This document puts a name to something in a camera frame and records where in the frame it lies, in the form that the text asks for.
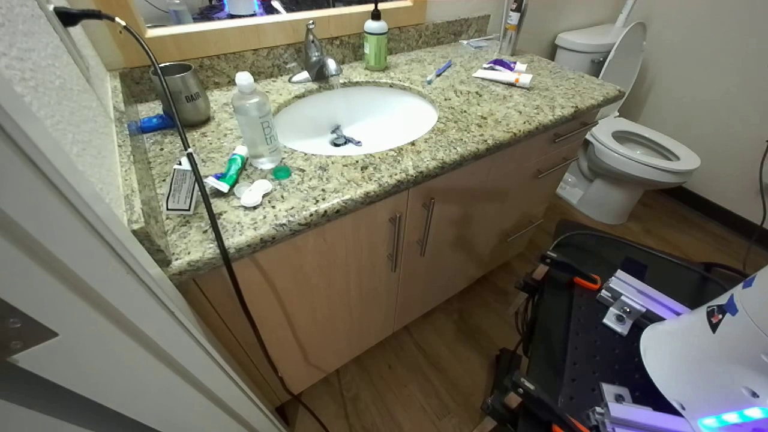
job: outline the granite countertop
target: granite countertop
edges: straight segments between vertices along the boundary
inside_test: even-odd
[[[454,60],[454,67],[431,85],[424,85],[424,76],[447,60]],[[455,43],[390,54],[386,72],[368,72],[360,62],[346,65],[340,78],[333,78],[333,85],[386,83],[423,92],[438,113],[434,128],[413,144],[368,156],[328,157],[285,148],[284,162],[291,166],[292,176],[275,182],[275,188],[261,206],[242,208],[234,193],[213,198],[213,210],[232,258],[431,179],[468,161],[495,154],[520,136],[549,128],[622,96],[612,83],[569,72],[533,54],[520,58],[534,74],[533,88],[512,88],[473,78],[471,74],[484,60],[488,52]],[[268,96],[273,109],[280,109],[292,97],[321,91],[316,83],[288,83],[285,76],[258,80],[258,88]],[[208,88],[213,118],[208,124],[190,128],[202,173],[222,169],[228,154],[237,144],[230,96],[232,85]],[[159,109],[155,100],[128,108],[131,114],[152,114]],[[160,210],[170,166],[180,157],[178,136],[173,131],[143,134],[131,136],[130,146],[140,148],[131,154],[142,154],[142,161],[137,161],[137,156],[123,157],[123,162],[131,162],[128,169],[137,176],[128,191],[140,193],[142,187],[137,187],[137,182],[143,182],[142,193],[146,193],[146,187],[155,191],[148,193],[148,198],[128,197],[134,202],[130,210],[142,210],[140,216],[130,212],[130,221],[154,222],[159,232],[166,234],[155,242],[167,246],[167,258],[155,262],[173,280],[185,280],[220,265],[202,204],[192,216],[166,216]],[[248,167],[239,182],[250,185],[256,176],[267,174]]]

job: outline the electrical cord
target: electrical cord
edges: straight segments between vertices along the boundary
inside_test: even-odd
[[[748,274],[748,256],[750,256],[750,250],[753,244],[759,242],[764,228],[766,228],[766,216],[768,216],[768,208],[766,208],[766,157],[768,157],[768,139],[766,139],[766,148],[764,148],[764,156],[761,156],[761,169],[759,169],[759,188],[761,188],[761,222],[753,228],[748,242],[746,242],[746,251],[743,251],[743,258],[742,258],[742,269]]]
[[[159,67],[159,60],[155,60],[154,52],[152,52],[152,48],[148,48],[148,44],[143,43],[143,38],[137,35],[120,16],[106,14],[106,12],[101,12],[101,10],[72,10],[72,7],[51,7],[51,10],[57,14],[57,18],[62,20],[62,26],[76,26],[81,18],[112,20],[112,24],[118,24],[125,32],[130,32],[130,35],[134,38],[134,43],[143,49],[146,60],[152,62],[154,74],[155,74],[159,80],[160,80],[164,96],[166,96],[166,100],[167,100],[170,118],[173,118],[176,131],[178,131],[180,144],[182,144],[182,154],[185,154],[186,161],[190,161],[192,176],[194,176],[194,185],[196,185],[196,188],[200,188],[200,197],[202,197],[206,217],[208,217],[208,222],[212,222],[212,232],[213,232],[213,240],[215,240],[215,246],[219,246],[219,254],[220,254],[225,276],[228,276],[228,280],[230,280],[230,284],[232,284],[232,289],[234,289],[237,304],[239,304],[239,308],[242,308],[250,329],[254,331],[256,342],[258,342],[258,347],[263,349],[267,361],[268,361],[268,366],[273,368],[273,374],[279,376],[284,391],[285,391],[292,401],[297,401],[297,403],[316,419],[316,425],[320,425],[324,432],[328,432],[326,421],[324,421],[294,391],[291,391],[291,386],[285,384],[284,374],[279,371],[279,366],[275,366],[275,361],[273,361],[273,358],[272,358],[272,352],[268,352],[268,347],[267,347],[267,342],[263,342],[263,336],[261,336],[261,331],[258,331],[258,326],[256,326],[256,319],[254,319],[252,308],[250,308],[248,302],[245,302],[245,295],[242,295],[242,287],[239,287],[239,277],[237,277],[237,274],[234,274],[230,251],[228,251],[228,246],[225,246],[220,224],[219,224],[219,221],[215,221],[215,212],[213,212],[213,204],[212,204],[206,182],[203,182],[203,176],[202,176],[202,173],[200,173],[196,156],[194,156],[194,150],[192,150],[192,146],[190,146],[186,131],[185,131],[185,127],[182,127],[182,121],[180,121],[178,108],[176,108],[173,96],[170,96],[170,85],[167,85],[167,80],[166,80],[166,76],[164,76],[164,72],[160,72],[160,67]]]

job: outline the bathroom vanity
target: bathroom vanity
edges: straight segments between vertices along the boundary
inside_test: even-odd
[[[424,85],[449,58],[454,67]],[[542,58],[522,62],[534,74],[533,88],[473,78],[483,54],[464,44],[390,54],[388,72],[378,74],[346,65],[333,85],[416,91],[434,103],[434,128],[383,154],[328,157],[285,148],[292,176],[279,182],[258,208],[239,208],[234,197],[213,202],[245,300],[292,391],[351,361],[525,244],[597,108],[622,91]],[[328,91],[285,76],[258,85],[275,109]],[[215,173],[237,136],[230,88],[212,88],[208,97],[213,119],[190,139],[202,169]],[[159,103],[134,108],[148,114]],[[285,392],[234,302],[203,210],[148,216],[160,210],[178,148],[170,131],[131,140],[131,174],[152,174],[155,187],[154,198],[131,208],[160,224],[152,234],[166,234],[166,274],[232,364],[279,404]]]

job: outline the soap dispenser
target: soap dispenser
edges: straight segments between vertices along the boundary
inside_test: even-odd
[[[365,30],[365,67],[368,68],[386,68],[386,30],[388,24],[381,18],[378,0],[374,0],[374,10],[362,26]]]

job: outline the toilet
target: toilet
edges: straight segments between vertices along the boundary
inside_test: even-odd
[[[622,85],[627,97],[640,72],[646,24],[575,29],[560,32],[555,44],[555,62]],[[580,212],[612,224],[629,217],[646,188],[677,187],[701,166],[677,139],[618,118],[624,97],[597,113],[586,146],[557,185],[557,193]]]

